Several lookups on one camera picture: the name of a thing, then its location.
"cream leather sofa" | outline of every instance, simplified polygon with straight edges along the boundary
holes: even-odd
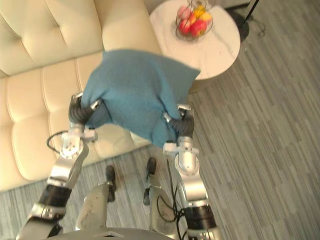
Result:
[[[48,177],[46,139],[68,129],[72,94],[103,50],[161,54],[143,0],[0,1],[0,191]],[[84,164],[149,144],[116,126],[97,129]],[[60,147],[59,137],[53,140]]]

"white marble table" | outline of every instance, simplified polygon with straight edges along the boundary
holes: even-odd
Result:
[[[209,11],[213,18],[211,30],[197,41],[188,42],[176,36],[176,15],[187,0],[169,0],[150,15],[163,54],[201,70],[197,80],[212,78],[227,70],[240,49],[240,34],[231,16],[216,5]]]

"black cable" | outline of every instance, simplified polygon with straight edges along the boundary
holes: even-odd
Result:
[[[179,240],[183,240],[183,237],[181,237],[180,228],[179,228],[180,218],[185,215],[184,213],[182,213],[182,211],[183,211],[183,209],[181,209],[181,210],[179,211],[178,217],[177,217],[177,219],[176,219],[176,231],[178,232]]]
[[[184,232],[181,239],[184,240],[186,235],[187,235],[187,231]]]
[[[56,133],[54,133],[53,135],[51,135],[50,137],[48,137],[48,139],[46,140],[46,146],[48,148],[50,148],[51,150],[55,151],[56,153],[60,153],[57,149],[55,149],[55,147],[51,146],[50,145],[50,141],[52,138],[54,138],[55,136],[58,136],[58,135],[61,135],[61,134],[64,134],[64,133],[67,133],[68,131],[58,131]]]
[[[168,222],[168,223],[173,223],[174,221],[176,221],[176,229],[177,229],[177,233],[178,233],[178,237],[179,237],[179,240],[183,240],[184,237],[186,236],[187,234],[187,231],[184,232],[184,234],[182,235],[181,237],[181,233],[180,233],[180,229],[179,229],[179,222],[180,222],[180,219],[181,217],[183,217],[185,215],[184,213],[184,209],[180,209],[178,210],[178,207],[177,207],[177,199],[176,199],[176,196],[177,196],[177,192],[178,192],[178,186],[175,187],[175,190],[174,190],[174,184],[173,184],[173,180],[172,180],[172,174],[171,174],[171,170],[170,170],[170,163],[169,163],[169,159],[168,157],[166,158],[166,165],[167,165],[167,169],[168,169],[168,173],[169,173],[169,179],[170,179],[170,189],[171,189],[171,195],[172,195],[172,199],[173,199],[173,204],[172,204],[172,207],[164,200],[164,198],[162,196],[158,196],[157,200],[156,200],[156,207],[157,207],[157,211],[158,211],[158,214],[160,215],[160,217]],[[174,215],[174,218],[171,219],[171,220],[168,220],[166,219],[164,216],[162,216],[161,212],[160,212],[160,208],[159,208],[159,199],[161,199],[163,201],[163,203],[173,211],[173,215]]]
[[[253,4],[253,6],[251,7],[248,15],[245,17],[244,22],[246,22],[246,21],[252,16],[251,14],[252,14],[252,12],[255,10],[258,2],[259,2],[259,0],[255,0],[255,2],[254,2],[254,4]]]

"blue cloth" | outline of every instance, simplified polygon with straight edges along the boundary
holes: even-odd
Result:
[[[119,125],[162,147],[176,141],[177,133],[163,113],[180,119],[178,103],[186,103],[188,90],[200,73],[173,59],[137,50],[104,52],[101,64],[91,73],[81,105],[97,99],[104,104],[87,125]]]

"yellow fruit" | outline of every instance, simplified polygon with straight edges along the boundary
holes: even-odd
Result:
[[[205,12],[204,14],[202,14],[199,17],[199,19],[205,21],[207,25],[211,24],[211,22],[212,22],[212,16],[208,12]]]
[[[195,15],[196,18],[199,18],[202,14],[206,12],[206,9],[203,5],[198,5],[194,10],[193,14]]]

